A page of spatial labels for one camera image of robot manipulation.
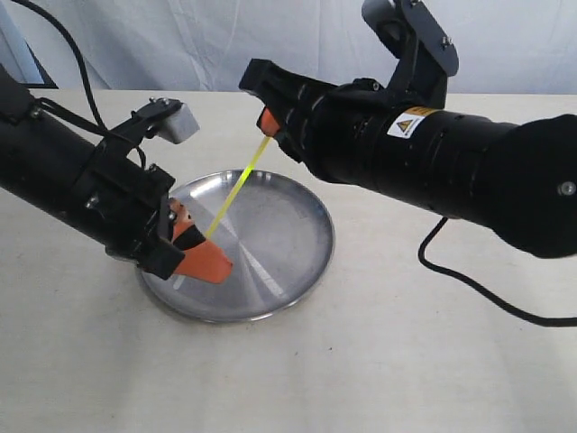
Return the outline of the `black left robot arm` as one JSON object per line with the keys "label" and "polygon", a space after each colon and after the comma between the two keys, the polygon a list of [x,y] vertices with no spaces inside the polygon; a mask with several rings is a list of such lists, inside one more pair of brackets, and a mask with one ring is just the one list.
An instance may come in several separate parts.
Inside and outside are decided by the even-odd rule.
{"label": "black left robot arm", "polygon": [[128,157],[145,139],[180,144],[199,129],[189,107],[151,100],[107,131],[1,72],[1,187],[163,280],[222,283],[233,264],[169,191],[165,170]]}

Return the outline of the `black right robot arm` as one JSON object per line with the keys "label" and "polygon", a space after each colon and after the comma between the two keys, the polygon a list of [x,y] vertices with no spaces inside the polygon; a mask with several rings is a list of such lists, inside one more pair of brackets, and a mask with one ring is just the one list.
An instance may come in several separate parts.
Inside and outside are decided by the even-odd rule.
{"label": "black right robot arm", "polygon": [[539,258],[576,252],[576,118],[522,125],[426,107],[370,78],[335,86],[251,60],[239,87],[263,132],[318,179],[492,230]]}

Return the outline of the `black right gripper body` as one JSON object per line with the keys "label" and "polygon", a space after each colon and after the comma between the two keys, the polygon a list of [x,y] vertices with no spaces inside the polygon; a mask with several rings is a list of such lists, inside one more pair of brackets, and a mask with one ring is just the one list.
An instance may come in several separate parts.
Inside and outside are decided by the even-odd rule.
{"label": "black right gripper body", "polygon": [[280,149],[328,183],[387,180],[382,128],[388,90],[374,78],[336,86],[250,60],[239,89],[257,97],[280,125]]}

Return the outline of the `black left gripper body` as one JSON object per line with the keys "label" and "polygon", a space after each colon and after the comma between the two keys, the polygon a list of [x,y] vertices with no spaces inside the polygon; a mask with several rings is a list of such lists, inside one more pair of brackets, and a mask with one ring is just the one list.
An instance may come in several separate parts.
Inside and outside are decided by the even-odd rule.
{"label": "black left gripper body", "polygon": [[72,187],[79,230],[105,252],[168,279],[185,254],[172,244],[169,191],[175,179],[159,166],[143,168],[126,146],[102,141]]}

